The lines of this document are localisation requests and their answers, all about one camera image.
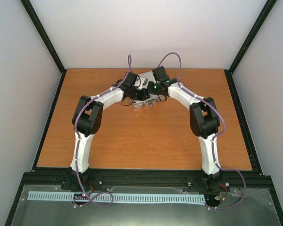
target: white wall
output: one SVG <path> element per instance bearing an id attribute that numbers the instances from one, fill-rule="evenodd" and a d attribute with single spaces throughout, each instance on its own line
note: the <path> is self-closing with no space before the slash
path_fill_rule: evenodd
<path id="1" fill-rule="evenodd" d="M 283 0 L 233 77 L 263 172 L 271 175 L 283 208 Z"/>
<path id="2" fill-rule="evenodd" d="M 266 0 L 32 0 L 66 68 L 229 68 Z M 175 56 L 165 65 L 178 67 Z"/>
<path id="3" fill-rule="evenodd" d="M 0 226 L 30 171 L 60 73 L 20 1 L 0 1 Z"/>

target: white cable tray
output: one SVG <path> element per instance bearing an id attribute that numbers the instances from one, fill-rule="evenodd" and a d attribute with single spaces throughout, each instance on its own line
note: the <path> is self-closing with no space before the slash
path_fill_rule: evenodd
<path id="1" fill-rule="evenodd" d="M 83 193 L 75 192 L 28 192 L 27 200 L 35 201 L 73 201 L 75 196 Z M 113 203 L 136 203 L 136 204 L 158 204 L 158 203 L 185 203 L 204 205 L 205 198 L 202 194 L 120 194 L 112 193 Z M 85 197 L 79 198 L 76 202 L 85 202 Z M 109 194 L 101 194 L 94 199 L 95 202 L 111 202 Z"/>

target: orange wooden board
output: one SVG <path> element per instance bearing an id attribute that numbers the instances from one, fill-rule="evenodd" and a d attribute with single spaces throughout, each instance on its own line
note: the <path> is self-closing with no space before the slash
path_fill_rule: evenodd
<path id="1" fill-rule="evenodd" d="M 69 167 L 75 133 L 71 123 L 82 95 L 107 90 L 127 69 L 68 69 L 44 141 L 38 167 Z M 151 69 L 134 69 L 143 73 Z M 166 69 L 177 78 L 178 69 Z M 183 69 L 182 83 L 203 97 L 212 97 L 227 131 L 218 138 L 220 163 L 225 168 L 251 170 L 241 129 L 222 69 Z M 174 99 L 135 109 L 115 103 L 107 108 L 92 141 L 90 168 L 201 169 L 198 138 L 190 128 L 188 110 Z"/>

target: transparent plastic sheet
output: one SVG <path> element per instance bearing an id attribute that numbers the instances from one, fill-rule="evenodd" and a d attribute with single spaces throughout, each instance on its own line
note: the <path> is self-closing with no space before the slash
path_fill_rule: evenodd
<path id="1" fill-rule="evenodd" d="M 242 197 L 244 193 L 244 189 L 239 188 L 232 188 L 229 194 L 233 197 Z M 246 189 L 245 197 L 252 198 L 259 202 L 261 205 L 265 206 L 266 208 L 270 209 L 272 212 L 277 214 L 275 209 L 272 196 L 270 195 L 268 188 L 248 188 Z"/>
<path id="2" fill-rule="evenodd" d="M 106 189 L 111 193 L 198 194 L 171 187 L 115 186 Z M 27 201 L 28 191 L 70 192 L 61 190 L 59 186 L 25 186 L 13 226 L 281 225 L 269 190 L 263 188 L 248 189 L 244 201 L 234 208 L 210 211 L 205 206 L 191 204 L 114 204 L 107 208 L 90 204 L 74 209 L 71 202 Z M 236 203 L 242 194 L 242 189 L 231 188 L 220 207 Z"/>
<path id="3" fill-rule="evenodd" d="M 14 219 L 12 222 L 12 226 L 21 225 L 21 220 L 25 217 L 25 210 L 27 208 L 27 197 L 28 192 L 36 191 L 36 192 L 71 192 L 70 190 L 62 190 L 59 185 L 24 185 L 21 193 L 21 197 L 19 199 L 19 203 L 17 205 L 17 209 L 14 215 Z"/>

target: black aluminum frame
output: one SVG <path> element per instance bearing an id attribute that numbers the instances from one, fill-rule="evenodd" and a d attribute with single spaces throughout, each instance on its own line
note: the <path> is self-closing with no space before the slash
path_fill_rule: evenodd
<path id="1" fill-rule="evenodd" d="M 48 35 L 46 34 L 33 6 L 29 0 L 21 0 L 24 8 L 30 16 L 33 24 L 43 39 L 48 51 L 50 52 L 53 60 L 55 61 L 58 69 L 61 72 L 61 79 L 58 85 L 57 92 L 55 94 L 51 110 L 44 128 L 44 132 L 40 141 L 40 145 L 33 163 L 32 171 L 24 173 L 19 189 L 15 196 L 15 200 L 11 207 L 6 226 L 9 226 L 12 222 L 15 214 L 17 204 L 24 185 L 67 185 L 71 190 L 79 190 L 78 184 L 73 183 L 67 175 L 69 175 L 69 168 L 45 168 L 37 167 L 37 162 L 42 150 L 42 146 L 50 125 L 50 121 L 58 100 L 60 90 L 66 75 L 67 70 L 64 68 L 60 61 Z M 233 104 L 236 109 L 237 117 L 243 134 L 244 142 L 249 154 L 252 171 L 242 171 L 243 176 L 246 180 L 248 188 L 268 188 L 270 190 L 272 199 L 274 201 L 275 208 L 277 210 L 278 217 L 281 225 L 283 226 L 283 211 L 279 203 L 275 188 L 270 176 L 264 176 L 259 159 L 250 135 L 249 127 L 247 125 L 244 112 L 240 103 L 240 99 L 237 93 L 237 89 L 233 80 L 233 73 L 237 68 L 239 62 L 243 58 L 245 52 L 250 46 L 251 42 L 258 33 L 260 27 L 267 18 L 269 12 L 273 8 L 276 0 L 267 0 L 261 13 L 259 14 L 256 22 L 254 23 L 251 31 L 249 32 L 246 40 L 244 41 L 241 49 L 239 50 L 236 58 L 234 59 L 231 67 L 225 70 L 225 76 L 228 82 L 229 90 L 233 99 Z M 226 181 L 231 187 L 243 187 L 242 180 L 236 172 L 223 172 Z M 180 187 L 187 191 L 198 191 L 205 193 L 201 188 L 194 186 L 188 186 L 189 182 L 193 182 L 195 178 L 200 177 L 200 170 L 128 170 L 128 169 L 88 169 L 85 173 L 88 177 L 91 177 L 95 189 L 106 189 L 112 186 L 169 186 L 169 187 Z"/>

